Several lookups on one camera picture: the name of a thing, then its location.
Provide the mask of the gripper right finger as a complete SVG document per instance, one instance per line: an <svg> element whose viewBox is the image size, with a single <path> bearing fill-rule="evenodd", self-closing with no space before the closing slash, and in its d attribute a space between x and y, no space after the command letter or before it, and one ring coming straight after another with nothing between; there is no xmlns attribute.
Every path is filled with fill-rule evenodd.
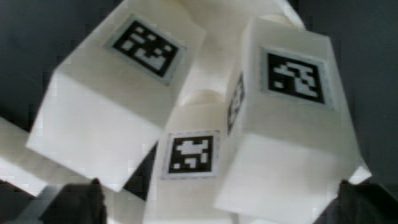
<svg viewBox="0 0 398 224"><path fill-rule="evenodd" d="M398 224L398 198L375 183L340 184L336 224Z"/></svg>

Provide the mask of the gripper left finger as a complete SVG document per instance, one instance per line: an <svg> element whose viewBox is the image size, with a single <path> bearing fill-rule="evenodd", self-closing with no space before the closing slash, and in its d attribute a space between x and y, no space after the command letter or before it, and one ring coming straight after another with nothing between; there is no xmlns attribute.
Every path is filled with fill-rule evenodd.
<svg viewBox="0 0 398 224"><path fill-rule="evenodd" d="M25 208L16 224L107 224L100 180L48 186Z"/></svg>

